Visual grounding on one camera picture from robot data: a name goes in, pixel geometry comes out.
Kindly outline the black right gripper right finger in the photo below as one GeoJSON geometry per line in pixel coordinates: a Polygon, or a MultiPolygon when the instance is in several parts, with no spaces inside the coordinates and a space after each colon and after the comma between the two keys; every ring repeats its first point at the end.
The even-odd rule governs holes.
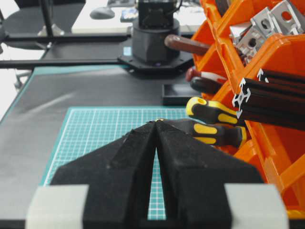
{"type": "Polygon", "coordinates": [[[166,216],[186,229],[229,229],[224,184],[262,183],[258,170],[164,121],[156,130],[166,216]]]}

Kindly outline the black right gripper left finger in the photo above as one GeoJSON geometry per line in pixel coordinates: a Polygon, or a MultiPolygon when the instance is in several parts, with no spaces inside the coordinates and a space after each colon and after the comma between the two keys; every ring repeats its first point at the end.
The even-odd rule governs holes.
{"type": "Polygon", "coordinates": [[[85,229],[133,229],[147,219],[156,123],[59,167],[51,185],[87,184],[85,229]]]}

